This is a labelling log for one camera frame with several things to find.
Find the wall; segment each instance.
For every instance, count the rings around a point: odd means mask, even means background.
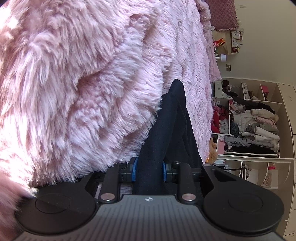
[[[218,62],[221,76],[296,85],[296,6],[289,0],[234,2],[243,45],[237,55],[227,56],[230,72]]]

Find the pink quilted pillow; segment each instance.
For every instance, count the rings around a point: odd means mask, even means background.
[[[237,14],[233,0],[205,0],[211,11],[211,24],[217,31],[238,28]]]

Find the pink fluffy blanket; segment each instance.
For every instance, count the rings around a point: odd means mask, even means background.
[[[0,8],[0,240],[33,187],[139,153],[175,78],[203,160],[210,12],[201,0],[10,0]]]

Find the gray ribbed panel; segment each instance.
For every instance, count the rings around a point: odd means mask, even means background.
[[[261,237],[235,237],[211,226],[199,209],[183,205],[173,196],[125,195],[116,204],[99,208],[85,226],[59,236],[22,233],[15,241],[279,241],[275,233]]]

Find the teddy bear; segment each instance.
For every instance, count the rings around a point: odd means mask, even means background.
[[[209,156],[206,160],[206,163],[208,164],[213,164],[217,157],[218,157],[218,153],[216,152],[216,148],[217,148],[217,144],[214,143],[213,138],[211,137],[210,141],[209,141],[209,149],[210,149],[210,153]]]

